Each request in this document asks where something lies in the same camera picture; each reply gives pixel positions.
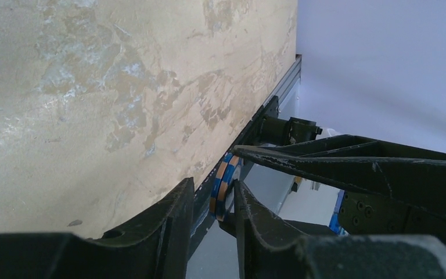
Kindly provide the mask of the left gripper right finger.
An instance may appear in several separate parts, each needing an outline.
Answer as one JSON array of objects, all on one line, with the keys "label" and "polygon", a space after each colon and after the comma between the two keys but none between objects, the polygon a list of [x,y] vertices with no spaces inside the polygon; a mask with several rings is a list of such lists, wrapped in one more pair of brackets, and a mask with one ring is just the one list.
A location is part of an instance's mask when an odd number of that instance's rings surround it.
[{"label": "left gripper right finger", "polygon": [[446,278],[446,246],[427,235],[309,235],[234,182],[240,278]]}]

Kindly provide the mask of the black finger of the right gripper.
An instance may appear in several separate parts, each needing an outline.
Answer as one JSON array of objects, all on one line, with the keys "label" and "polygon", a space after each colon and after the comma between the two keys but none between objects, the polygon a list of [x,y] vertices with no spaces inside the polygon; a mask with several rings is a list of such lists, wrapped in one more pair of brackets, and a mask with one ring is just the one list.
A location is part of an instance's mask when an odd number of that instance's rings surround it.
[{"label": "black finger of the right gripper", "polygon": [[373,194],[446,220],[446,153],[356,135],[288,146],[237,145],[233,154],[350,192]]}]

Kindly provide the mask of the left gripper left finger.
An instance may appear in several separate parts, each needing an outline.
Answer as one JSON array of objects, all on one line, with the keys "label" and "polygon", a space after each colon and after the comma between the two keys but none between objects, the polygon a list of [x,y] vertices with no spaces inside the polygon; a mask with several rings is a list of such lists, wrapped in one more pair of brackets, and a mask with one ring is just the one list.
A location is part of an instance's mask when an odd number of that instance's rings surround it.
[{"label": "left gripper left finger", "polygon": [[99,239],[70,232],[0,234],[0,278],[184,278],[194,181]]}]

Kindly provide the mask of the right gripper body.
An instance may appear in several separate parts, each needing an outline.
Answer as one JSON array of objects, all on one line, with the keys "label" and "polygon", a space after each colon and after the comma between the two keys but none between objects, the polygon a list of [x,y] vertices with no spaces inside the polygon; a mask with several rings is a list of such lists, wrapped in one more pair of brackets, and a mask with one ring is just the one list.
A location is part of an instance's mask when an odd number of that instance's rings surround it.
[{"label": "right gripper body", "polygon": [[[446,246],[446,221],[373,195],[346,192],[328,226],[285,221],[309,235],[427,235]],[[220,222],[220,227],[235,237],[235,212]]]}]

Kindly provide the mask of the ten value poker chip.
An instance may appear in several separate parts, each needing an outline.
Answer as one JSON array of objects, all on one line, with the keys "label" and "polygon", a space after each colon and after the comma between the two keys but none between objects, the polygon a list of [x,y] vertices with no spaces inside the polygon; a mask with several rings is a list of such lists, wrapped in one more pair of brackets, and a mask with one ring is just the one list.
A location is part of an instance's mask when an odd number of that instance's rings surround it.
[{"label": "ten value poker chip", "polygon": [[242,158],[228,153],[217,170],[211,190],[209,214],[218,221],[224,221],[232,209],[234,203],[232,183],[240,179],[242,166]]}]

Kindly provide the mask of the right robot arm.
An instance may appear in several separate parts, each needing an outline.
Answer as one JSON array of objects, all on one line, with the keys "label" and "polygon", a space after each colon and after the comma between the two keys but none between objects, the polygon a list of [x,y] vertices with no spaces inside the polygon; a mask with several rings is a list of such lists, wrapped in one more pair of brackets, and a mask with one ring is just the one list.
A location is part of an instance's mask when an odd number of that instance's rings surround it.
[{"label": "right robot arm", "polygon": [[[210,212],[237,240],[240,278],[446,278],[446,152],[321,132],[265,116],[219,169]],[[346,235],[266,208],[243,162],[342,189]]]}]

